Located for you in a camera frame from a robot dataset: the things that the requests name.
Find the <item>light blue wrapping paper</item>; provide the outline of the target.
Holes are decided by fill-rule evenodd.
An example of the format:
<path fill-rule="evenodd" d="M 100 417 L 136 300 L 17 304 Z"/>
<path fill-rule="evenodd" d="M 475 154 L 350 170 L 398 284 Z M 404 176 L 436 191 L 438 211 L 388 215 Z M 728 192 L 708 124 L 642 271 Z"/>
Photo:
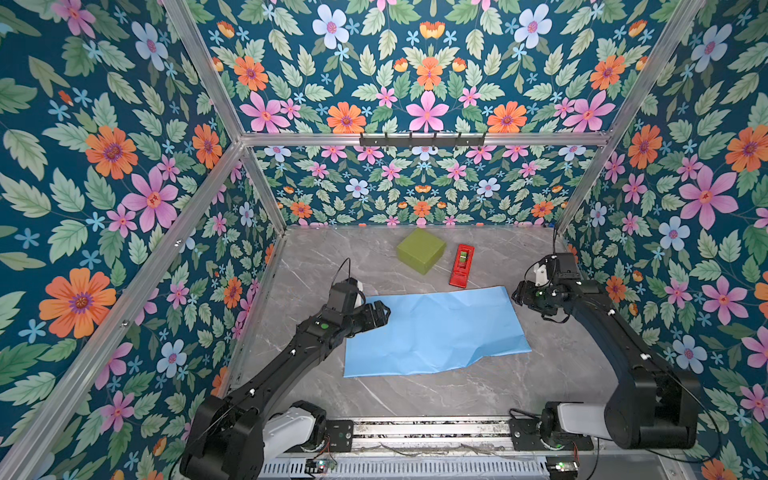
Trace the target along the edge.
<path fill-rule="evenodd" d="M 531 351 L 503 286 L 369 299 L 388 323 L 346 341 L 346 378 L 436 374 Z"/>

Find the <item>green gift box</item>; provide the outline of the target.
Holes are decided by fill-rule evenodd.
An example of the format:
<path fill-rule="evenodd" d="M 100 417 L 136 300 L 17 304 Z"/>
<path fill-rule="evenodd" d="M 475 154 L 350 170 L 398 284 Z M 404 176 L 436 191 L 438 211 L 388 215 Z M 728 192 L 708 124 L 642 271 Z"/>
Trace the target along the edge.
<path fill-rule="evenodd" d="M 397 258 L 414 271 L 426 275 L 440 260 L 446 242 L 425 229 L 415 229 L 396 247 Z"/>

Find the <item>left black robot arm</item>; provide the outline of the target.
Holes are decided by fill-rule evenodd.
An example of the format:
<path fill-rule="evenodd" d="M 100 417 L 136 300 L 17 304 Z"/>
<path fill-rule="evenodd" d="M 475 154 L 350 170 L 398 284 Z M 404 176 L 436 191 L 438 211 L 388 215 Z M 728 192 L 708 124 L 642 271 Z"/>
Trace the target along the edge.
<path fill-rule="evenodd" d="M 179 473 L 188 479 L 256 479 L 265 463 L 293 447 L 324 438 L 325 411 L 297 402 L 275 407 L 347 338 L 388 324 L 391 309 L 366 301 L 350 277 L 330 288 L 320 310 L 299 323 L 287 346 L 258 374 L 196 410 Z"/>

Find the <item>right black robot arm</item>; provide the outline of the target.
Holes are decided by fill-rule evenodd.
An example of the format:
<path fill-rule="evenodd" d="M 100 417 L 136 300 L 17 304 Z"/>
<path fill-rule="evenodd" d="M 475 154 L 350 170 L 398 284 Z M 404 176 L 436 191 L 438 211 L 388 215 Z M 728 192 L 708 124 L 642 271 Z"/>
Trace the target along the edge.
<path fill-rule="evenodd" d="M 626 450 L 692 448 L 701 411 L 695 374 L 674 367 L 653 352 L 618 312 L 595 280 L 582 277 L 574 255 L 541 258 L 512 294 L 512 300 L 553 321 L 562 312 L 593 338 L 618 384 L 604 404 L 550 401 L 538 421 L 539 436 L 607 439 Z"/>

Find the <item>red tape dispenser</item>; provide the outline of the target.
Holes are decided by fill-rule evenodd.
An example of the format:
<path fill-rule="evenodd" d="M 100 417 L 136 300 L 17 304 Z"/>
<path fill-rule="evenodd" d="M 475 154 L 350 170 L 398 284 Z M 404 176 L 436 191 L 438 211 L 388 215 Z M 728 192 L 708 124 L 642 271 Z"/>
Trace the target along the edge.
<path fill-rule="evenodd" d="M 466 288 L 472 267 L 475 248 L 466 244 L 460 244 L 454 259 L 449 285 L 457 288 Z"/>

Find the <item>white ventilation grille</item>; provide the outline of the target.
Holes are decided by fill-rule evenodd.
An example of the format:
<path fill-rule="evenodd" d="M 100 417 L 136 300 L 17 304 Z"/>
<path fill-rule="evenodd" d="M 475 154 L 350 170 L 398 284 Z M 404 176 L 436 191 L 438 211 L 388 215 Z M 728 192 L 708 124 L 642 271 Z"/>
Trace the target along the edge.
<path fill-rule="evenodd" d="M 538 459 L 498 457 L 344 457 L 336 459 L 277 458 L 259 474 L 261 479 L 548 479 Z"/>

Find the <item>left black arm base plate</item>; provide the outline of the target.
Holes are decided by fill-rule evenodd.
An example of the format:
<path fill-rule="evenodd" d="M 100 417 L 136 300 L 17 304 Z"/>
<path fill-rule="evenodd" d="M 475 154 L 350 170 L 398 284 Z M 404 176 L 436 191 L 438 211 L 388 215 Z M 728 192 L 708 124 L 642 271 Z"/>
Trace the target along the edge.
<path fill-rule="evenodd" d="M 311 452 L 349 453 L 352 451 L 355 423 L 352 420 L 322 420 L 315 424 Z"/>

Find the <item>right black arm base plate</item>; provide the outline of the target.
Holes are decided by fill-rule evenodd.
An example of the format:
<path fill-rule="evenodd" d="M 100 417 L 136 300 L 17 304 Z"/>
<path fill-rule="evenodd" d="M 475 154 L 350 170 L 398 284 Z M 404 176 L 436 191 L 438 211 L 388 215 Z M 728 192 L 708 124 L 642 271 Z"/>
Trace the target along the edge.
<path fill-rule="evenodd" d="M 508 426 L 515 451 L 589 452 L 595 449 L 595 443 L 587 436 L 558 431 L 543 435 L 540 422 L 533 418 L 512 417 Z"/>

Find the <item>aluminium front mounting rail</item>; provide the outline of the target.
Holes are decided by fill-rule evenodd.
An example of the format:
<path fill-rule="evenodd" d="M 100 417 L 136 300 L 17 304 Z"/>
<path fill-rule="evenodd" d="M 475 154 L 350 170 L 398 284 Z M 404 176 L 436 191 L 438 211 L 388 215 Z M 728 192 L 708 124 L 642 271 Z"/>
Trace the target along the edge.
<path fill-rule="evenodd" d="M 555 431 L 591 438 L 595 448 L 599 441 L 618 448 L 619 442 L 610 437 L 602 415 L 593 405 L 585 409 L 568 405 L 568 413 L 580 412 L 581 419 L 562 420 L 557 409 L 547 409 L 541 415 L 513 411 L 506 416 L 447 416 L 447 417 L 362 417 L 349 418 L 355 423 L 352 451 L 391 451 L 414 456 L 421 451 L 472 450 L 481 455 L 515 451 L 510 438 L 508 420 L 529 417 L 540 422 L 543 435 Z M 311 437 L 315 424 L 327 419 L 299 408 L 274 416 L 264 428 L 265 458 L 271 460 L 285 452 L 311 452 Z"/>

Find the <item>black hook rail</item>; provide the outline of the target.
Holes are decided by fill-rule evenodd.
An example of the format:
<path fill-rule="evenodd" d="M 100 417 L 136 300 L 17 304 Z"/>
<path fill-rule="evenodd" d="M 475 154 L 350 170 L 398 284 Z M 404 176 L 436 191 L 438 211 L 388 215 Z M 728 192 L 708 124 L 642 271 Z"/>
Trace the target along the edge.
<path fill-rule="evenodd" d="M 398 134 L 361 134 L 358 137 L 358 145 L 361 147 L 476 147 L 485 144 L 485 134 L 464 133 L 398 133 Z"/>

